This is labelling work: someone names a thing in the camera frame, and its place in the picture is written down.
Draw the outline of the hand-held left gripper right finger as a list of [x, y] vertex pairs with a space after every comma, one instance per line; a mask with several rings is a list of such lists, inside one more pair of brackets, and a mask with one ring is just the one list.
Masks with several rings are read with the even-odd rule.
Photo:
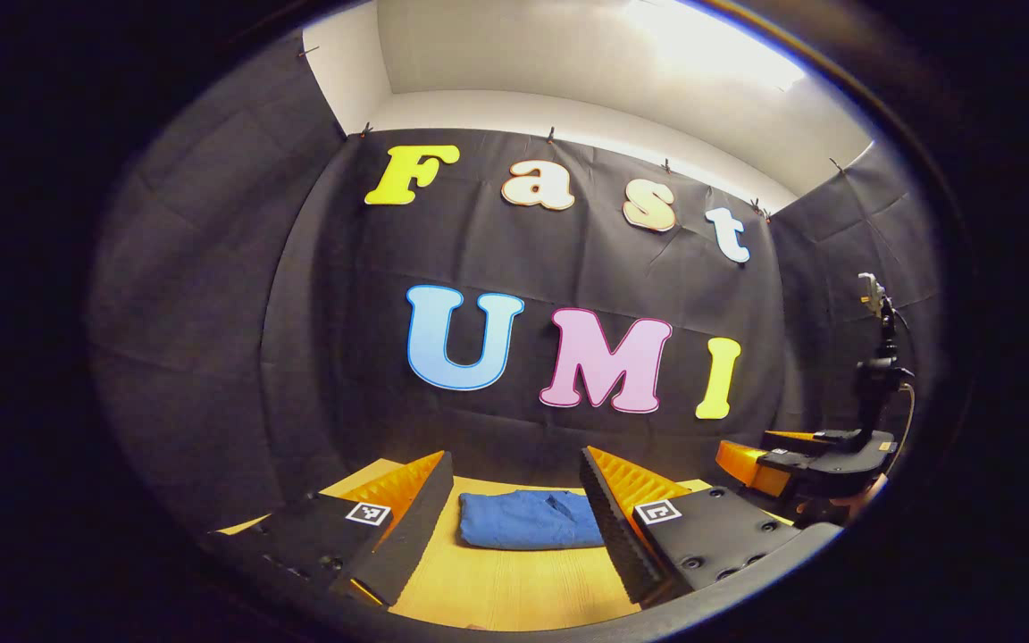
[[580, 479], [630, 602], [642, 609], [693, 593], [757, 593], [841, 534], [800, 529], [724, 486], [690, 491], [620, 456], [586, 446]]

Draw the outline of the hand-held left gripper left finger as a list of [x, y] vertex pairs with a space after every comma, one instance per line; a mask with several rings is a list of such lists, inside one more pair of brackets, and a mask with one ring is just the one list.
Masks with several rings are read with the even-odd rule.
[[214, 530], [211, 549], [282, 602], [395, 605], [428, 548], [453, 488], [434, 452], [339, 496], [314, 492], [244, 528]]

